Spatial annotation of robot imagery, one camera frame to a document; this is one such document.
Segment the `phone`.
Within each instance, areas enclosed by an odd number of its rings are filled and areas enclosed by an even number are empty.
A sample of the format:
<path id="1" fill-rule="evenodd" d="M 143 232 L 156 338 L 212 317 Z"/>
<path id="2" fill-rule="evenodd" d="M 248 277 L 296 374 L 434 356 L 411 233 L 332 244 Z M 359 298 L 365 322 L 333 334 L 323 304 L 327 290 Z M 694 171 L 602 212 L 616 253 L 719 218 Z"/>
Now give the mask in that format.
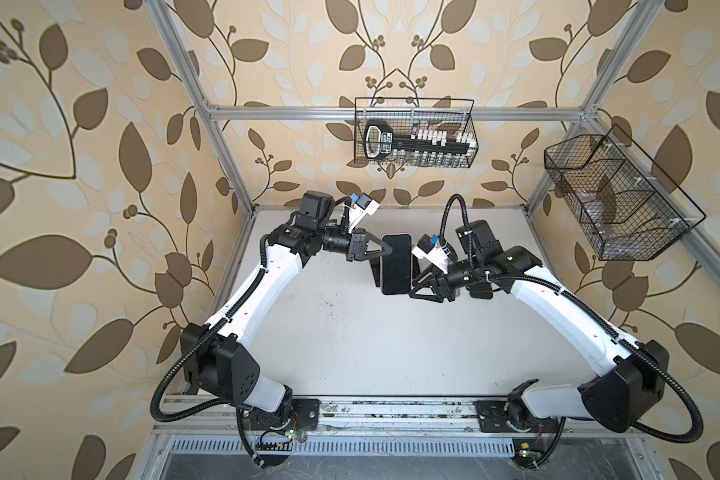
<path id="1" fill-rule="evenodd" d="M 381 287 L 381 259 L 374 258 L 369 261 L 374 284 L 377 288 Z"/>
<path id="2" fill-rule="evenodd" d="M 382 240 L 391 252 L 381 258 L 381 292 L 384 295 L 407 295 L 412 280 L 412 237 L 407 233 L 387 234 Z"/>

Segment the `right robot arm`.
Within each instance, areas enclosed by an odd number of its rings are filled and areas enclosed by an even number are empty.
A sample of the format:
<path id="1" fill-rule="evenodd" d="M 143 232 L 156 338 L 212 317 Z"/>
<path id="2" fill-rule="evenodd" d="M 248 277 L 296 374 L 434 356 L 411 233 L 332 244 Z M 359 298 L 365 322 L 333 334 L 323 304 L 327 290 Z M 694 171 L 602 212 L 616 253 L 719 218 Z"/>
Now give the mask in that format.
<path id="1" fill-rule="evenodd" d="M 423 235 L 412 254 L 428 267 L 412 282 L 410 297 L 437 303 L 465 288 L 489 299 L 495 290 L 532 308 L 587 362 L 588 377 L 566 384 L 530 379 L 506 397 L 507 422 L 519 431 L 545 418 L 592 420 L 617 433 L 628 430 L 664 397 L 666 349 L 641 344 L 566 289 L 543 262 L 522 246 L 504 249 L 484 220 L 456 231 L 465 259 L 436 236 Z"/>

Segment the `black phone case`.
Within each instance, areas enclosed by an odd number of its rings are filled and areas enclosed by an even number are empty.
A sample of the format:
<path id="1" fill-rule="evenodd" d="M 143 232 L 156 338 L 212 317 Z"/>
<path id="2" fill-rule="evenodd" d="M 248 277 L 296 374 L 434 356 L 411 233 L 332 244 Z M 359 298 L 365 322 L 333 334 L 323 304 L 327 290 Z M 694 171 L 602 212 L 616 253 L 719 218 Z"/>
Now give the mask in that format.
<path id="1" fill-rule="evenodd" d="M 475 283 L 467 286 L 470 296 L 475 299 L 490 300 L 493 298 L 493 287 L 488 282 Z"/>

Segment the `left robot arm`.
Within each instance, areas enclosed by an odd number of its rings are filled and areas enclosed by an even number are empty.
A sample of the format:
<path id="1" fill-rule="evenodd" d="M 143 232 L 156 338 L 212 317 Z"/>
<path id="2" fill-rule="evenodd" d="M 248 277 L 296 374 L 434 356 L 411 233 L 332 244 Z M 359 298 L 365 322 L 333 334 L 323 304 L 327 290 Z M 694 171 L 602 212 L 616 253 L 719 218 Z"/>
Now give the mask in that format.
<path id="1" fill-rule="evenodd" d="M 392 248 L 360 228 L 379 204 L 371 196 L 350 194 L 340 200 L 306 192 L 298 210 L 259 242 L 259 261 L 230 299 L 201 326 L 188 326 L 180 336 L 181 356 L 170 370 L 212 394 L 212 399 L 177 413 L 162 411 L 161 393 L 153 396 L 151 414 L 161 422 L 177 421 L 218 405 L 257 410 L 282 424 L 292 415 L 292 391 L 266 377 L 250 353 L 260 324 L 285 287 L 308 261 L 325 251 L 349 262 L 379 259 Z"/>

